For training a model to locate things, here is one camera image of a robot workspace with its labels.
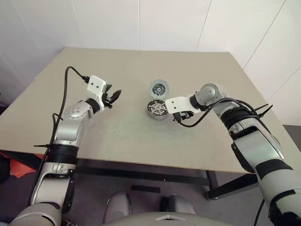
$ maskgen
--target black cable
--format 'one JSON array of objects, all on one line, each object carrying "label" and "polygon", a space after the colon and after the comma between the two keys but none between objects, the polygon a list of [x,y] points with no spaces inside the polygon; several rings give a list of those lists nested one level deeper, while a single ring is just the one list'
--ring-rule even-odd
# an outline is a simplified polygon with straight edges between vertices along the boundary
[{"label": "black cable", "polygon": [[238,104],[239,106],[243,107],[242,104],[240,102],[238,102],[236,99],[233,99],[233,98],[229,98],[229,97],[226,97],[226,98],[222,98],[222,99],[219,99],[218,101],[216,101],[215,103],[209,105],[209,109],[207,111],[205,111],[205,113],[192,125],[186,125],[186,124],[183,124],[181,122],[179,122],[180,125],[184,126],[184,127],[188,127],[188,128],[191,128],[191,127],[194,127],[196,125],[198,125],[205,117],[206,115],[208,115],[208,113],[217,105],[219,104],[220,102],[235,102],[236,104]]},{"label": "black cable", "polygon": [[52,127],[52,134],[55,132],[55,124],[56,124],[56,120],[55,120],[55,116],[59,117],[59,115],[57,113],[52,113],[52,121],[53,121],[53,127]]},{"label": "black cable", "polygon": [[263,123],[263,121],[261,121],[260,118],[258,118],[257,120],[269,133],[271,133],[270,130],[268,129],[268,127]]},{"label": "black cable", "polygon": [[263,107],[268,106],[268,105],[269,105],[269,104],[265,104],[265,105],[263,105],[263,106],[257,107],[257,108],[255,108],[255,111],[258,111],[259,109],[262,109]]},{"label": "black cable", "polygon": [[50,151],[50,148],[51,148],[51,145],[53,144],[53,141],[54,141],[54,138],[55,138],[55,132],[57,130],[57,127],[58,127],[58,124],[62,118],[62,114],[63,114],[63,110],[64,110],[64,107],[65,107],[65,103],[66,103],[66,98],[67,98],[67,84],[68,84],[68,71],[69,69],[72,69],[73,71],[75,71],[75,73],[77,75],[79,75],[83,80],[87,80],[87,78],[89,79],[89,77],[87,76],[83,76],[81,75],[74,67],[72,66],[68,66],[65,70],[65,77],[64,77],[64,93],[63,93],[63,100],[62,100],[62,105],[61,105],[61,109],[60,109],[60,112],[58,114],[58,118],[56,120],[56,122],[54,123],[54,127],[52,129],[52,135],[51,135],[51,139],[50,139],[50,142],[49,142],[49,146],[47,147],[42,159],[41,159],[41,163],[39,165],[39,168],[37,170],[37,173],[34,177],[34,180],[33,180],[33,184],[32,184],[32,188],[31,188],[31,191],[30,191],[30,195],[29,195],[29,200],[28,200],[28,206],[30,206],[31,204],[31,199],[32,199],[32,194],[33,194],[33,191],[34,191],[34,188],[38,182],[38,179],[39,179],[39,176],[40,176],[40,173],[41,173],[41,170],[42,170],[42,167],[43,167],[43,164],[45,162],[45,159],[46,159],[46,156],[48,155],[49,151]]},{"label": "black cable", "polygon": [[240,102],[241,104],[247,106],[248,108],[250,108],[250,110],[253,112],[253,114],[257,115],[257,112],[255,111],[255,109],[251,105],[249,105],[247,102],[242,101],[242,100],[237,100],[237,101]]},{"label": "black cable", "polygon": [[259,219],[259,217],[260,217],[260,215],[261,215],[263,205],[264,205],[264,199],[262,199],[262,202],[261,202],[261,204],[260,204],[260,207],[259,207],[259,209],[258,209],[258,211],[257,211],[257,215],[256,215],[256,218],[255,218],[254,226],[257,226],[258,219]]},{"label": "black cable", "polygon": [[267,110],[265,110],[264,112],[258,114],[259,117],[260,117],[260,118],[263,117],[263,116],[265,115],[265,113],[268,112],[272,107],[273,107],[273,105],[271,105],[271,106],[270,106]]}]

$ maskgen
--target table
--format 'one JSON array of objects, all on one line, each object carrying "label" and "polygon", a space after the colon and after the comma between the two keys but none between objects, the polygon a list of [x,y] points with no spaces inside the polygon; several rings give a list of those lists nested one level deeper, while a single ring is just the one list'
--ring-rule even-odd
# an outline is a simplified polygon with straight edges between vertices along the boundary
[{"label": "table", "polygon": [[[194,128],[184,128],[172,116],[156,121],[146,113],[152,100],[149,85],[165,80],[168,97],[185,96],[206,83],[221,84],[231,97],[254,107],[265,100],[230,53],[153,52],[65,48],[0,116],[0,150],[29,159],[44,153],[52,131],[51,114],[60,109],[63,74],[74,66],[83,75],[96,75],[122,89],[112,109],[94,117],[84,135],[78,157],[189,169],[245,173],[230,144],[232,140],[214,113]],[[68,78],[66,106],[85,100],[87,85],[74,72]],[[187,120],[191,124],[199,115]],[[300,168],[299,150],[272,111],[262,119],[283,147],[285,161]],[[214,184],[214,174],[210,178]]]}]

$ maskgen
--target white wall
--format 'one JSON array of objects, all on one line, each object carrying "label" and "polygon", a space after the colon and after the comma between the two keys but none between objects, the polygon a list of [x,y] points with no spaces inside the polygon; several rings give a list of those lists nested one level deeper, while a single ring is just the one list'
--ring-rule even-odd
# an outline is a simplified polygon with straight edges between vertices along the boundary
[{"label": "white wall", "polygon": [[227,51],[283,124],[301,125],[300,0],[1,0],[0,101],[65,46]]}]

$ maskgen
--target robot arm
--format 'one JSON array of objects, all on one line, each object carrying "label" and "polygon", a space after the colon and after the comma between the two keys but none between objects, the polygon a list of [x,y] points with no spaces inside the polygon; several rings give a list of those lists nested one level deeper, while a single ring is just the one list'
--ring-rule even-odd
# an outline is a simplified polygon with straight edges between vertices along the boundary
[{"label": "robot arm", "polygon": [[171,98],[165,104],[178,122],[191,117],[192,113],[213,108],[233,139],[231,147],[241,166],[257,175],[270,220],[277,226],[288,225],[289,221],[291,225],[300,225],[300,178],[283,161],[280,143],[260,119],[233,101],[220,87],[206,84],[194,95]]},{"label": "robot arm", "polygon": [[85,127],[96,113],[112,108],[121,94],[116,91],[108,97],[112,85],[91,76],[88,80],[87,100],[79,101],[64,112],[55,132],[48,158],[43,164],[31,197],[31,205],[12,222],[19,225],[61,225],[61,214],[70,210],[74,195],[72,175],[76,169],[77,152]]}]

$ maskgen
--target metal table frame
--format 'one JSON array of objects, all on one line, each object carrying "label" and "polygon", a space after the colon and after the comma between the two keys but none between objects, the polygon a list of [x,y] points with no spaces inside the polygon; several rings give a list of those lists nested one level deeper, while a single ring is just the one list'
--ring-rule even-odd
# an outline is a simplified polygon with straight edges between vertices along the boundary
[{"label": "metal table frame", "polygon": [[[6,156],[19,161],[20,163],[37,170],[41,159],[32,153],[12,152],[0,150]],[[237,179],[234,179],[224,185],[219,186],[215,171],[206,170],[206,178],[189,177],[171,174],[150,173],[140,171],[128,171],[119,169],[103,169],[77,166],[75,173],[77,174],[92,174],[99,176],[123,177],[146,179],[156,181],[169,181],[178,183],[196,184],[198,186],[208,186],[209,191],[205,192],[205,197],[211,200],[217,200],[222,197],[237,194],[242,191],[258,186],[257,177],[255,174],[245,174]]]}]

